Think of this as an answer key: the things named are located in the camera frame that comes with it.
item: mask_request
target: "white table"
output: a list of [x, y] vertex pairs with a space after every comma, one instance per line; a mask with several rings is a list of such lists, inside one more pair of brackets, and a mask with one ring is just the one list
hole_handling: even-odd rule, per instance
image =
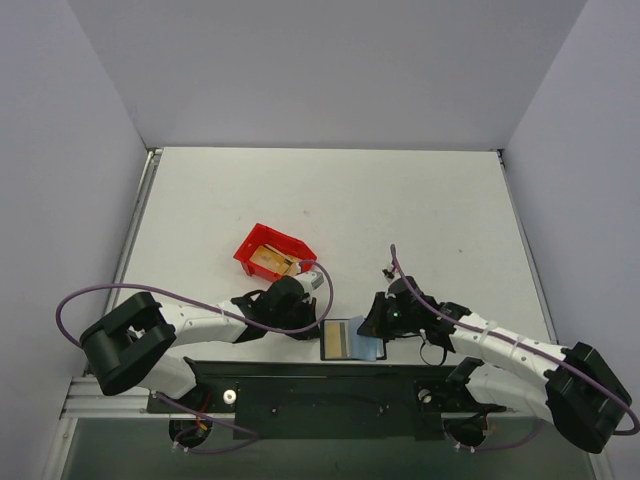
[[[335, 284], [330, 318], [368, 313], [387, 287], [381, 269], [395, 242], [425, 293], [549, 341], [495, 153], [165, 148], [123, 280], [211, 303], [266, 289], [232, 258], [257, 222], [316, 252]], [[326, 298], [323, 288], [318, 313]], [[421, 364], [420, 343], [389, 342], [386, 363]], [[176, 351], [197, 360], [320, 362], [318, 341], [273, 333]], [[424, 349], [433, 363], [440, 354]]]

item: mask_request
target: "black cable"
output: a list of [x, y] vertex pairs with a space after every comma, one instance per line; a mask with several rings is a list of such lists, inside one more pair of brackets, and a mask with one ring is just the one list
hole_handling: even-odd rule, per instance
[[420, 345], [420, 350], [418, 351], [418, 353], [420, 354], [420, 358], [422, 359], [422, 361], [428, 365], [429, 367], [441, 367], [442, 365], [444, 365], [444, 362], [447, 361], [447, 349], [442, 347], [442, 359], [440, 360], [440, 363], [438, 363], [437, 365], [432, 365], [429, 362], [427, 362], [424, 357], [422, 356], [422, 349], [427, 345], [427, 342], [425, 342], [424, 340], [422, 341], [422, 345]]

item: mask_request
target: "white wall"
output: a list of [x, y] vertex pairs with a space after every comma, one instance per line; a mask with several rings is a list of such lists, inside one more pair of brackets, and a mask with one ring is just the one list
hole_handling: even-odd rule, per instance
[[69, 0], [148, 145], [504, 147], [585, 0]]
[[[145, 150], [63, 0], [0, 3], [0, 64], [0, 464], [31, 479], [83, 365], [56, 303], [112, 278]], [[103, 304], [74, 305], [73, 332]]]
[[[637, 0], [590, 0], [505, 152], [560, 339], [597, 346], [636, 402], [639, 25]], [[638, 478], [640, 438], [609, 445], [616, 478]]]

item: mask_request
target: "tabletop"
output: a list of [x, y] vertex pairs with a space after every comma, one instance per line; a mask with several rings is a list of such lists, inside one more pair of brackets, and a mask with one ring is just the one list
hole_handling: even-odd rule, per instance
[[[256, 223], [318, 255], [335, 285], [329, 318], [366, 316], [375, 292], [387, 287], [381, 270], [395, 243], [403, 269], [425, 293], [549, 341], [494, 152], [165, 148], [123, 281], [211, 303], [266, 289], [268, 282], [247, 276], [233, 259]], [[316, 296], [320, 312], [327, 288]], [[391, 341], [384, 362], [421, 364], [420, 344]], [[196, 360], [320, 362], [319, 341], [274, 333], [172, 352]], [[427, 346], [423, 354], [437, 363], [441, 352]], [[459, 361], [451, 355], [447, 363]]]

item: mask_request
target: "red box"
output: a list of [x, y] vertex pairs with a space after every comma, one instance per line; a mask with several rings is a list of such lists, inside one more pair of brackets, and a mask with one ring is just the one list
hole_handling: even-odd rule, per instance
[[[240, 245], [240, 248], [238, 248], [238, 251], [235, 253], [233, 258], [235, 258], [242, 264], [242, 268], [247, 275], [257, 275], [261, 278], [264, 278], [265, 280], [269, 280], [270, 282], [280, 280], [280, 278], [282, 278], [282, 275], [278, 275], [277, 273], [274, 273], [271, 270], [268, 270], [260, 265], [256, 265], [251, 261], [253, 253], [261, 245], [271, 245], [272, 247], [280, 250], [282, 253], [293, 255], [300, 260], [318, 259], [316, 254], [313, 253], [313, 251], [309, 247], [307, 247], [306, 243], [298, 240], [297, 238], [293, 238], [289, 235], [285, 235], [284, 233], [280, 233], [273, 228], [267, 227], [266, 225], [256, 223], [256, 226], [253, 227], [251, 233], [249, 233], [244, 242], [242, 242], [242, 245]], [[301, 265], [301, 269], [303, 272], [310, 270], [311, 267], [311, 264]]]

